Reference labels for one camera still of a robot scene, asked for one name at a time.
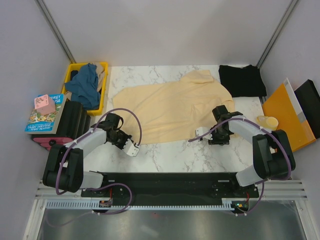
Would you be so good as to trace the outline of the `cream yellow t shirt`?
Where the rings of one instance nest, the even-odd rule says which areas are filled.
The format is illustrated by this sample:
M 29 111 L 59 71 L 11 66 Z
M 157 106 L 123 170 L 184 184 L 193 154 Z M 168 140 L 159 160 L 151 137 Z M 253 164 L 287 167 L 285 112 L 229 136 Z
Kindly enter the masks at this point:
M 216 124 L 213 109 L 235 111 L 228 90 L 209 70 L 193 70 L 179 81 L 126 87 L 113 98 L 124 120 L 122 130 L 135 142 L 159 144 L 195 137 L 199 127 Z

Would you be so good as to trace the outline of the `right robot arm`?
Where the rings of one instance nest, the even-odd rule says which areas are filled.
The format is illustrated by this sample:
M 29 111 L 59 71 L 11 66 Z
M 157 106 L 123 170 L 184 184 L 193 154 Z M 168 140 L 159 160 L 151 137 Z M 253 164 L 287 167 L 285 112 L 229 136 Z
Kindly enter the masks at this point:
M 229 184 L 233 196 L 242 196 L 252 184 L 291 177 L 296 163 L 285 131 L 268 131 L 238 111 L 229 112 L 224 105 L 215 107 L 212 113 L 217 124 L 210 129 L 209 145 L 228 145 L 234 134 L 252 145 L 252 165 L 236 173 L 236 180 Z

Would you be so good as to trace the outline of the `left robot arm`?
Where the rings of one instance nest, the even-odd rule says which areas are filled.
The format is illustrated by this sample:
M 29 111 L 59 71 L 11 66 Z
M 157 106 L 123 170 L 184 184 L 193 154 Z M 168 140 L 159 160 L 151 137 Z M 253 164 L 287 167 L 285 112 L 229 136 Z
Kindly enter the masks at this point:
M 99 197 L 106 196 L 110 185 L 99 173 L 84 171 L 84 158 L 97 147 L 110 143 L 128 156 L 135 157 L 139 147 L 132 136 L 121 130 L 124 120 L 117 114 L 109 113 L 105 120 L 92 125 L 86 133 L 66 143 L 56 143 L 49 150 L 42 184 L 58 188 L 63 193 L 75 193 L 81 188 L 92 188 Z

